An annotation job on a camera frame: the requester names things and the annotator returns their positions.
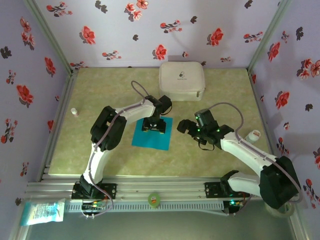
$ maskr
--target gray cable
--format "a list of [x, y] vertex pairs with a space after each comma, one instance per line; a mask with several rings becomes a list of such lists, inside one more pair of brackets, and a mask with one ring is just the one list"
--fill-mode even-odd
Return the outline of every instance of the gray cable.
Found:
[[138, 85], [145, 91], [145, 93], [146, 93], [147, 95], [149, 95], [148, 92], [147, 92], [147, 90], [146, 90], [140, 83], [138, 83], [137, 81], [134, 81], [134, 80], [131, 81], [131, 86], [132, 86], [133, 90], [135, 90], [135, 91], [142, 97], [142, 102], [137, 103], [137, 104], [132, 105], [132, 106], [129, 106], [129, 107], [121, 110], [120, 112], [118, 112], [118, 113], [113, 117], [112, 121], [110, 122], [109, 127], [107, 128], [107, 130], [105, 131], [105, 133], [103, 134], [103, 136], [101, 137], [101, 139], [100, 139], [100, 140], [96, 143], [96, 145], [94, 146], [94, 152], [93, 152], [93, 154], [91, 155], [90, 160], [89, 160], [89, 167], [88, 167], [89, 173], [88, 173], [88, 175], [89, 175], [89, 178], [90, 178], [90, 180], [91, 180], [91, 182], [92, 182], [92, 185], [93, 185], [96, 189], [98, 189], [100, 192], [102, 192], [104, 195], [106, 195], [106, 196], [111, 200], [111, 205], [110, 205], [108, 208], [106, 208], [104, 211], [99, 212], [99, 213], [95, 214], [94, 216], [85, 215], [85, 214], [82, 212], [82, 214], [85, 215], [87, 218], [90, 217], [90, 218], [93, 219], [94, 217], [97, 217], [97, 216], [99, 216], [99, 215], [102, 215], [102, 214], [108, 212], [109, 210], [111, 210], [111, 209], [114, 207], [114, 201], [113, 201], [112, 197], [111, 197], [106, 191], [104, 191], [103, 189], [101, 189], [101, 188], [94, 182], [94, 179], [93, 179], [92, 174], [91, 174], [91, 163], [92, 163], [92, 160], [93, 160], [93, 158], [94, 158], [94, 156], [95, 156], [95, 152], [98, 150], [98, 146], [102, 143], [102, 141], [106, 138], [106, 136], [107, 136], [108, 133], [110, 132], [110, 129], [111, 129], [112, 126], [114, 125], [117, 117], [119, 117], [123, 112], [128, 111], [128, 110], [130, 110], [130, 109], [134, 109], [134, 108], [140, 107], [142, 104], [145, 103], [146, 98], [142, 95], [141, 92], [139, 92], [139, 91], [134, 87], [133, 83], [138, 84]]
[[276, 163], [275, 161], [273, 161], [272, 159], [270, 159], [269, 157], [267, 157], [266, 154], [262, 154], [259, 151], [257, 151], [256, 149], [254, 149], [253, 147], [251, 147], [250, 145], [248, 145], [245, 141], [243, 141], [243, 139], [240, 138], [240, 136], [238, 135], [238, 131], [239, 129], [242, 128], [242, 126], [244, 125], [245, 119], [243, 114], [241, 113], [241, 111], [239, 110], [239, 108], [237, 108], [235, 105], [233, 105], [232, 103], [229, 102], [218, 102], [214, 105], [212, 105], [211, 107], [209, 107], [208, 109], [212, 109], [215, 106], [221, 105], [221, 104], [225, 104], [225, 105], [229, 105], [231, 107], [233, 107], [235, 110], [237, 110], [237, 112], [240, 114], [241, 117], [241, 124], [240, 126], [234, 131], [235, 133], [235, 137], [236, 139], [239, 141], [240, 144], [242, 144], [243, 146], [245, 146], [246, 148], [250, 149], [251, 151], [253, 151], [254, 153], [256, 153], [257, 155], [259, 155], [260, 157], [264, 158], [265, 160], [267, 160], [268, 162], [270, 162], [271, 164], [275, 165], [278, 169], [280, 169], [281, 172], [284, 173], [284, 175], [293, 183], [293, 185], [296, 187], [296, 189], [298, 190], [299, 193], [299, 199], [298, 200], [289, 200], [288, 202], [290, 203], [300, 203], [303, 200], [303, 194], [301, 191], [301, 188], [299, 187], [299, 185], [296, 183], [296, 181], [289, 175], [289, 173], [287, 173], [286, 170], [284, 170], [278, 163]]

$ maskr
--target plastic bag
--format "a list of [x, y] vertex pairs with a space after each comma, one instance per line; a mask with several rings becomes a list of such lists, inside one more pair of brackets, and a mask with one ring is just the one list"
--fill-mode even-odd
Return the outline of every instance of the plastic bag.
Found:
[[56, 202], [25, 203], [20, 225], [29, 226], [48, 222], [62, 222], [64, 220], [65, 201], [63, 198]]

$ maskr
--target logo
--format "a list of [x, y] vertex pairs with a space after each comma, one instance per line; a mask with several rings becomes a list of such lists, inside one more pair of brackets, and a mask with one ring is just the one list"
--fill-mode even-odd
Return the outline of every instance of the logo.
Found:
[[184, 71], [180, 72], [179, 77], [177, 79], [178, 80], [187, 80], [185, 77], [185, 72]]

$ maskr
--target white zippered case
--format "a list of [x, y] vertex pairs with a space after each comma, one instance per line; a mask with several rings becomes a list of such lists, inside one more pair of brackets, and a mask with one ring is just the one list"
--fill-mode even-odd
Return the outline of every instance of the white zippered case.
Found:
[[160, 96], [171, 101], [200, 101], [205, 93], [203, 67], [196, 61], [167, 61], [160, 66]]

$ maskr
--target white cylinder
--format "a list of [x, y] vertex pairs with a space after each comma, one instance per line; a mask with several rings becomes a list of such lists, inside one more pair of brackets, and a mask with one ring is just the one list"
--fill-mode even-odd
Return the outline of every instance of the white cylinder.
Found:
[[245, 137], [245, 140], [250, 144], [254, 144], [256, 141], [258, 141], [260, 136], [261, 133], [258, 130], [253, 130]]
[[71, 108], [71, 113], [73, 114], [73, 116], [77, 117], [79, 115], [77, 109], [75, 109], [74, 107]]

